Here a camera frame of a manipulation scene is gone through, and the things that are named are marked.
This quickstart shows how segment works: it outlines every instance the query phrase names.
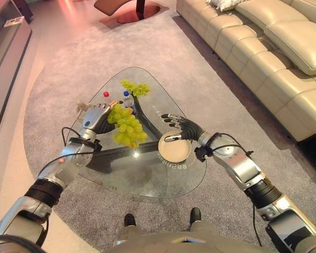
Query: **metal robot arm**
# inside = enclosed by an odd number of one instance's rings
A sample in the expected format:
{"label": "metal robot arm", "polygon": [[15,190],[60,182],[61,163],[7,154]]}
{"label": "metal robot arm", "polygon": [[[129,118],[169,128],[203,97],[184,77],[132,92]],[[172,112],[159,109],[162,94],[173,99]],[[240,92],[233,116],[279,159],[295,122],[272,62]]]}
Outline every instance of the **metal robot arm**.
{"label": "metal robot arm", "polygon": [[162,115],[170,126],[181,128],[180,134],[165,138],[166,142],[192,139],[201,147],[196,157],[205,161],[213,156],[226,168],[236,185],[251,199],[263,220],[266,231],[279,252],[316,252],[316,227],[306,215],[282,194],[230,135],[204,132],[197,124],[178,115]]}
{"label": "metal robot arm", "polygon": [[[13,204],[0,221],[0,236],[17,236],[39,246],[43,244],[47,229],[41,224],[48,220],[52,207],[58,203],[62,191],[75,179],[79,167],[90,162],[94,151],[100,151],[96,135],[114,129],[114,125],[106,121],[110,111],[111,105],[108,104],[93,105],[88,109],[80,137],[71,138],[60,157],[48,163],[27,193]],[[1,246],[0,252],[4,252],[5,246]]]}

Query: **plastic bottle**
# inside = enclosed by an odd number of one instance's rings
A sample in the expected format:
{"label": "plastic bottle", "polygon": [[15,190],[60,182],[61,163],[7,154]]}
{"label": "plastic bottle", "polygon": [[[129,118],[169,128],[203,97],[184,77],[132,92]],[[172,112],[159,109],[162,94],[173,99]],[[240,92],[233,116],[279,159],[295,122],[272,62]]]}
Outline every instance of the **plastic bottle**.
{"label": "plastic bottle", "polygon": [[132,108],[132,114],[136,115],[135,101],[133,100],[133,97],[131,96],[131,94],[129,94],[128,91],[124,91],[124,106],[126,108]]}

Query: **paper cup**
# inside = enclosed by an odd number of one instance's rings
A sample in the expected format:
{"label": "paper cup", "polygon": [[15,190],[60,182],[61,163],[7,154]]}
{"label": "paper cup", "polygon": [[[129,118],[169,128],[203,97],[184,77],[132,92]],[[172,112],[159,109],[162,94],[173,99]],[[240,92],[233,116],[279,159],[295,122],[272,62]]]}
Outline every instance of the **paper cup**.
{"label": "paper cup", "polygon": [[171,131],[164,134],[158,143],[158,150],[162,157],[169,162],[182,162],[189,157],[191,153],[191,142],[189,140],[177,140],[165,142],[165,137],[179,133]]}

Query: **gray rug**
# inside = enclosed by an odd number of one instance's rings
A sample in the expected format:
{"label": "gray rug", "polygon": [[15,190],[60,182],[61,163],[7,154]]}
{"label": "gray rug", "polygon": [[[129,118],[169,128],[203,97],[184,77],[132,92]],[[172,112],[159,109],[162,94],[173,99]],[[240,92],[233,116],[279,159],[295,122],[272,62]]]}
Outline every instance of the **gray rug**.
{"label": "gray rug", "polygon": [[[314,168],[173,9],[138,23],[95,25],[58,51],[35,82],[26,110],[24,143],[34,176],[61,151],[60,130],[73,122],[75,101],[88,101],[129,66],[147,69],[185,115],[204,129],[230,133],[254,150],[260,168],[316,224]],[[118,194],[79,177],[62,194],[55,212],[103,250],[112,246],[128,212],[135,214],[143,233],[181,231],[187,229],[195,206],[220,234],[257,243],[251,202],[212,160],[200,186],[179,198]],[[264,231],[266,223],[257,217],[256,224],[265,247],[274,249]]]}

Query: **glass tabletop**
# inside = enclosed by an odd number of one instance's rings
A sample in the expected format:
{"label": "glass tabletop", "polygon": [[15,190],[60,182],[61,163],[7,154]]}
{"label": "glass tabletop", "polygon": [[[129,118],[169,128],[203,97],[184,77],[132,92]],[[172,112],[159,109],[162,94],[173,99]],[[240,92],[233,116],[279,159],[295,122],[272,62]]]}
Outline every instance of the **glass tabletop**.
{"label": "glass tabletop", "polygon": [[[195,153],[181,163],[166,161],[158,151],[160,137],[168,131],[175,131],[163,122],[164,113],[184,116],[178,105],[160,83],[146,70],[129,67],[113,76],[91,99],[91,104],[103,103],[103,93],[108,91],[111,100],[123,100],[125,88],[122,80],[147,83],[151,89],[145,96],[135,99],[137,118],[148,134],[145,143],[137,149],[130,149],[113,141],[115,130],[97,138],[102,145],[101,152],[80,169],[80,175],[122,193],[147,197],[173,198],[195,189],[206,172],[206,162],[196,159]],[[73,128],[81,129],[81,123],[74,122]],[[198,146],[192,143],[192,151]]]}

